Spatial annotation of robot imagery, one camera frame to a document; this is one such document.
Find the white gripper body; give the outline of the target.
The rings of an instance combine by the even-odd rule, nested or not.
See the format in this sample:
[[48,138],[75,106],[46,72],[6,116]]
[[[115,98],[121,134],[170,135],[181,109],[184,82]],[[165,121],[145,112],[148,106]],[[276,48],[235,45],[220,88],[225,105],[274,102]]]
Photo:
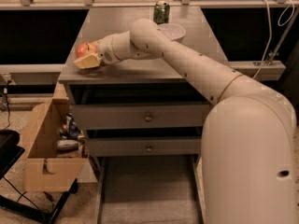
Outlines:
[[106,65],[116,64],[120,62],[113,49],[113,39],[114,36],[109,35],[94,42],[94,45],[97,48],[97,53],[102,59],[102,63]]

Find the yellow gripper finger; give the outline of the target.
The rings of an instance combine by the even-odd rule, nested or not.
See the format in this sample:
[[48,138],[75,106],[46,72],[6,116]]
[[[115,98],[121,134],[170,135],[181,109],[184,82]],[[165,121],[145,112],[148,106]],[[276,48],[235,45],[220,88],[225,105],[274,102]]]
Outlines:
[[101,59],[96,53],[89,53],[85,56],[79,57],[74,60],[74,65],[78,69],[90,69],[98,67],[101,63]]

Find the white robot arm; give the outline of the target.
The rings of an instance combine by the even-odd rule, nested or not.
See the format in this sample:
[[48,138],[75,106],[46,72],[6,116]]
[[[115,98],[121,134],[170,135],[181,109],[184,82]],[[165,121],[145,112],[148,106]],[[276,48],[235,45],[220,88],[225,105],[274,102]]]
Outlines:
[[296,115],[282,94],[180,43],[182,27],[135,21],[76,50],[79,69],[159,57],[213,107],[202,133],[206,224],[298,224]]

